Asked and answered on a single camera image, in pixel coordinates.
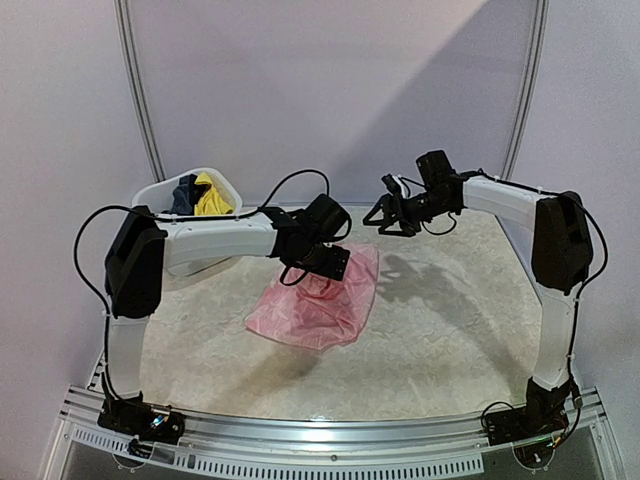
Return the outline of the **pink patterned shorts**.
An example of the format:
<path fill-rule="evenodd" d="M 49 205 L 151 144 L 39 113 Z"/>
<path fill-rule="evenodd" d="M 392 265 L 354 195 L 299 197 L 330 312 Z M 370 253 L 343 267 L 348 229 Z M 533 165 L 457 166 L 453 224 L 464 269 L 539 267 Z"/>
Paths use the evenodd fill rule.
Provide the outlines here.
<path fill-rule="evenodd" d="M 281 344 L 324 351 L 355 342 L 372 310 L 379 251 L 372 244 L 347 244 L 350 258 L 341 281 L 309 274 L 296 285 L 274 276 L 253 311 L 247 330 Z"/>

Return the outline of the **dark blue garment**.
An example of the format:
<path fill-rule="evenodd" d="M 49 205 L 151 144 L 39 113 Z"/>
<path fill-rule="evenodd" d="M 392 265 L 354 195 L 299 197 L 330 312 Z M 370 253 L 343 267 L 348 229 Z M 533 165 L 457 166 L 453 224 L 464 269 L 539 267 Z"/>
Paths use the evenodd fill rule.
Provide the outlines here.
<path fill-rule="evenodd" d="M 172 206 L 169 209 L 170 214 L 180 216 L 192 216 L 194 214 L 195 205 L 192 196 L 195 192 L 195 181 L 197 176 L 189 174 L 182 176 L 178 185 L 174 188 L 172 195 Z"/>

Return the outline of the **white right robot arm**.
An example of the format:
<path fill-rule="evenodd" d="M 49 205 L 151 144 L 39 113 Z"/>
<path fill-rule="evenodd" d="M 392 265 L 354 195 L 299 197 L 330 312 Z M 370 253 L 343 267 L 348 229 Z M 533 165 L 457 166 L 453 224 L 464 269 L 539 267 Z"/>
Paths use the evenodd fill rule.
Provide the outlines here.
<path fill-rule="evenodd" d="M 565 386 L 571 378 L 575 305 L 593 260 L 581 197 L 574 191 L 556 193 L 514 184 L 482 171 L 439 174 L 412 197 L 404 195 L 399 177 L 386 175 L 382 181 L 387 192 L 363 219 L 381 235 L 413 237 L 436 217 L 465 209 L 506 219 L 532 233 L 531 283 L 542 307 L 532 381 L 546 391 Z"/>

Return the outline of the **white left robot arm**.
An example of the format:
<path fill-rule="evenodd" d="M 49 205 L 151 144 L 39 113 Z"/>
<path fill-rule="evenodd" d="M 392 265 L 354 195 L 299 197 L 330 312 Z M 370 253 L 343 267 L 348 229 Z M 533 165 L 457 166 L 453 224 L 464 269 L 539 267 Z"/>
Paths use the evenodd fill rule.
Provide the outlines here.
<path fill-rule="evenodd" d="M 132 398 L 141 393 L 140 367 L 146 326 L 161 302 L 163 273 L 194 262 L 233 257 L 279 260 L 340 281 L 350 253 L 337 231 L 350 222 L 344 209 L 285 211 L 260 207 L 237 216 L 162 217 L 145 206 L 130 209 L 105 258 L 110 325 L 105 347 L 105 388 L 116 397 L 108 410 L 128 434 L 148 426 L 148 412 Z"/>

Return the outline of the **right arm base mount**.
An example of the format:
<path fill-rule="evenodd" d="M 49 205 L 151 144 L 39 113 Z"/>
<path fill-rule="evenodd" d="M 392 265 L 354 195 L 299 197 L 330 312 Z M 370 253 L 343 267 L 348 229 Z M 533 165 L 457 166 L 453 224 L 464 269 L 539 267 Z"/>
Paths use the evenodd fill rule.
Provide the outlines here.
<path fill-rule="evenodd" d="M 503 401 L 493 402 L 482 411 L 480 423 L 491 445 L 517 442 L 560 430 L 560 437 L 553 443 L 557 448 L 577 429 L 582 406 L 581 392 L 573 376 L 551 390 L 530 378 L 522 407 Z"/>

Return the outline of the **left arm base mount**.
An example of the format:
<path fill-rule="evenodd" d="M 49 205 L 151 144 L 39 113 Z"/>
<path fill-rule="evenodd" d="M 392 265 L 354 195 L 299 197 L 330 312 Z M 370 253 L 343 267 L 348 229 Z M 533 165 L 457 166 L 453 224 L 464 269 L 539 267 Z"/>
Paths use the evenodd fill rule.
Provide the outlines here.
<path fill-rule="evenodd" d="M 145 403 L 141 395 L 124 400 L 107 397 L 97 424 L 142 442 L 177 445 L 185 431 L 186 416 L 170 406 Z"/>

